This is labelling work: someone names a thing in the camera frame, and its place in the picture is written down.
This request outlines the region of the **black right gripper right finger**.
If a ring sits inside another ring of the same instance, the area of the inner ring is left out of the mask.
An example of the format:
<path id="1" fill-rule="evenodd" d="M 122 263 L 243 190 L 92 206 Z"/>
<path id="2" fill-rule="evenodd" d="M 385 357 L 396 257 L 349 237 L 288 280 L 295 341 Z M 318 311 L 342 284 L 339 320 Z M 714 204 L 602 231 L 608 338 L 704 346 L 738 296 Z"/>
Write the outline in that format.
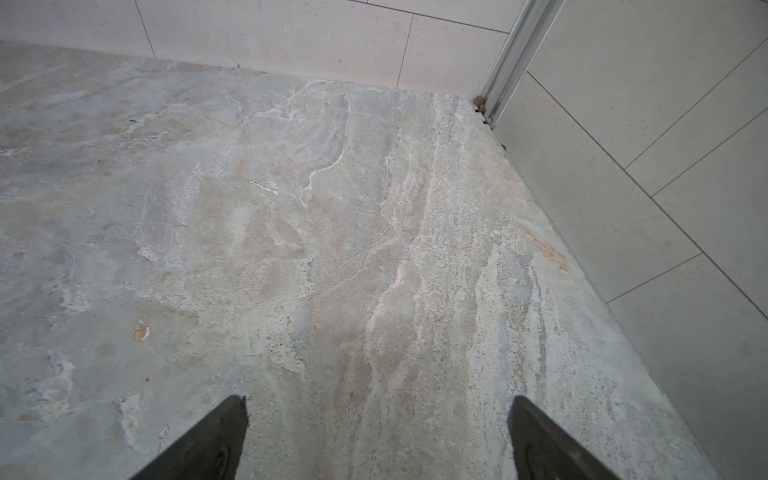
<path id="1" fill-rule="evenodd" d="M 508 414 L 517 478 L 619 480 L 619 477 L 523 395 Z"/>

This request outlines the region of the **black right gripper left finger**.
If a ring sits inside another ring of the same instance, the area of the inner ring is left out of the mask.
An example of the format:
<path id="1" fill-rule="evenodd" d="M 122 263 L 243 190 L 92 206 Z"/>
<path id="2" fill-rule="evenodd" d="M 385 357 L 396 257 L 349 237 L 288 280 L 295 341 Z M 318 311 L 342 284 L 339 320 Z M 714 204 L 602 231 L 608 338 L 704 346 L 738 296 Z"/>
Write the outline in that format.
<path id="1" fill-rule="evenodd" d="M 246 397 L 230 395 L 132 479 L 233 480 L 248 426 Z"/>

